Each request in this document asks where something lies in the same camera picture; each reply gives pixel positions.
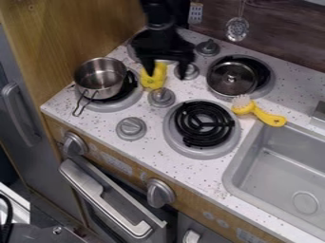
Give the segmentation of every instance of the white countertop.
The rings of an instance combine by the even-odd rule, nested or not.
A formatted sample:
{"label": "white countertop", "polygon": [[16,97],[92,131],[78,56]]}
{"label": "white countertop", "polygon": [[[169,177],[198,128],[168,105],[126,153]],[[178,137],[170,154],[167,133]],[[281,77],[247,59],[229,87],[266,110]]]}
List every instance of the white countertop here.
{"label": "white countertop", "polygon": [[[185,29],[180,30],[180,33],[185,39],[194,44],[208,39],[207,36]],[[221,48],[218,56],[212,58],[199,56],[196,61],[196,64],[201,69],[201,74],[206,73],[207,67],[212,61],[224,55],[245,54],[259,58],[275,71],[277,77],[273,91],[266,97],[257,100],[260,106],[269,112],[286,116],[289,122],[325,134],[325,131],[315,129],[309,125],[310,116],[313,114],[318,101],[325,100],[324,73],[219,40],[216,40],[216,42]],[[137,71],[140,70],[141,66],[128,58],[125,46],[118,47],[108,56],[123,61],[127,66]],[[200,75],[192,81],[176,79],[174,65],[168,66],[166,87],[176,93],[176,103],[192,99],[206,99],[231,107],[230,103],[218,100],[208,91],[204,76]],[[69,85],[43,104],[41,109],[55,120],[73,127],[81,134],[85,134],[97,142],[126,155],[144,167],[164,177],[169,177],[176,183],[185,186],[222,209],[250,222],[269,234],[287,242],[323,242],[297,227],[269,215],[235,196],[231,196],[223,187],[221,182],[222,174],[256,121],[253,116],[239,118],[242,129],[241,140],[232,153],[219,159],[197,160],[178,154],[165,142],[163,139],[163,117],[168,108],[160,109],[150,106],[146,92],[136,104],[116,113],[96,113],[85,110],[81,117],[75,118],[71,115],[75,105],[74,88]],[[148,131],[143,139],[129,142],[118,138],[115,133],[116,124],[126,117],[139,117],[146,122]],[[94,146],[90,146],[90,148],[93,152],[97,149]],[[217,215],[211,215],[209,212],[206,212],[205,216],[211,220],[218,220]]]}

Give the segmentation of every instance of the burner knob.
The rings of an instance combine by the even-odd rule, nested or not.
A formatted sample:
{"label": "burner knob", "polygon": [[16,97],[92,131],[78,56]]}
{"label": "burner knob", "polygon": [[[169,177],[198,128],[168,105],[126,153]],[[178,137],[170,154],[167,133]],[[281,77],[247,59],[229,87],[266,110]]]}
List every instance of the burner knob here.
{"label": "burner knob", "polygon": [[159,179],[151,178],[147,183],[147,189],[147,201],[153,208],[160,209],[176,200],[173,190]]}
{"label": "burner knob", "polygon": [[[178,79],[181,78],[180,67],[178,65],[174,69],[174,74]],[[184,79],[185,80],[194,80],[199,76],[199,74],[200,74],[199,68],[194,64],[189,64],[187,66],[187,70],[186,70]]]}
{"label": "burner knob", "polygon": [[67,132],[64,138],[63,154],[68,158],[82,156],[88,152],[86,143],[74,133]]}
{"label": "burner knob", "polygon": [[158,108],[169,107],[175,103],[175,100],[175,93],[165,87],[152,90],[148,95],[149,103]]}
{"label": "burner knob", "polygon": [[139,140],[146,133],[146,125],[139,118],[125,118],[118,123],[116,133],[122,140]]}
{"label": "burner knob", "polygon": [[196,51],[205,57],[216,56],[220,52],[220,47],[212,39],[207,42],[201,42],[197,45]]}

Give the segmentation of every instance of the stainless steel sink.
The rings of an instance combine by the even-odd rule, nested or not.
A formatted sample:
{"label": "stainless steel sink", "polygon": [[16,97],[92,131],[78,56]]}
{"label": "stainless steel sink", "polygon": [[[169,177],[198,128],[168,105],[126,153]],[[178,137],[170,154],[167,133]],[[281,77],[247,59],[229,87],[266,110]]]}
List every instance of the stainless steel sink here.
{"label": "stainless steel sink", "polygon": [[257,122],[223,174],[227,191],[325,240],[325,137]]}

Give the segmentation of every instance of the backsplash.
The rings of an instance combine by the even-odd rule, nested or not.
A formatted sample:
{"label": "backsplash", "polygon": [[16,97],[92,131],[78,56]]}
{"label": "backsplash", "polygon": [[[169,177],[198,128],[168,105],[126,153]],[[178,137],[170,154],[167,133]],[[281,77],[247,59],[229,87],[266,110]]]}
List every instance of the backsplash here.
{"label": "backsplash", "polygon": [[[240,0],[201,0],[203,20],[192,30],[223,41],[228,20],[238,16]],[[246,39],[236,43],[325,72],[325,7],[298,0],[247,0]]]}

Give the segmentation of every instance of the yellow brush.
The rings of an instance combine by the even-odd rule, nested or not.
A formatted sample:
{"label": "yellow brush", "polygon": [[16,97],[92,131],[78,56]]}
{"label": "yellow brush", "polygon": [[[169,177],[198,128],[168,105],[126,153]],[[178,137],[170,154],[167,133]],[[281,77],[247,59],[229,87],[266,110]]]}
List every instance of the yellow brush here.
{"label": "yellow brush", "polygon": [[274,127],[285,125],[287,119],[282,116],[268,114],[260,109],[249,95],[240,95],[234,98],[232,111],[237,115],[255,114],[262,122]]}

